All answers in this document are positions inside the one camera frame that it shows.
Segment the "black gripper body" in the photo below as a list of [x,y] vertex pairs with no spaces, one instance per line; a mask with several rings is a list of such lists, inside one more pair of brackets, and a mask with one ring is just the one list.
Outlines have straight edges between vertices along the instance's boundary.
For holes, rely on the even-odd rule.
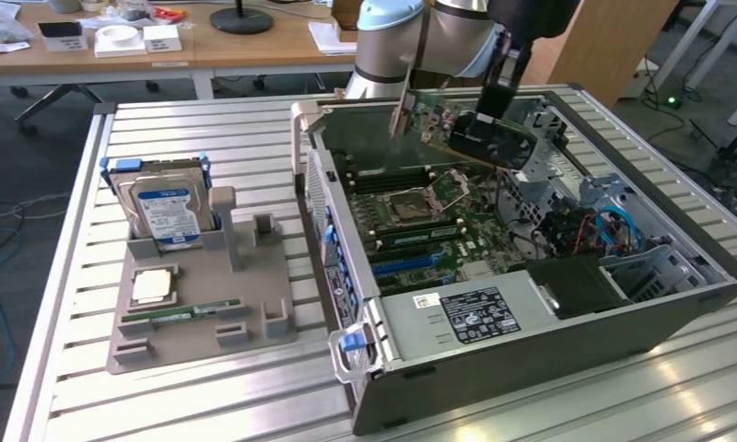
[[514,40],[554,38],[566,30],[578,0],[489,0],[488,15]]

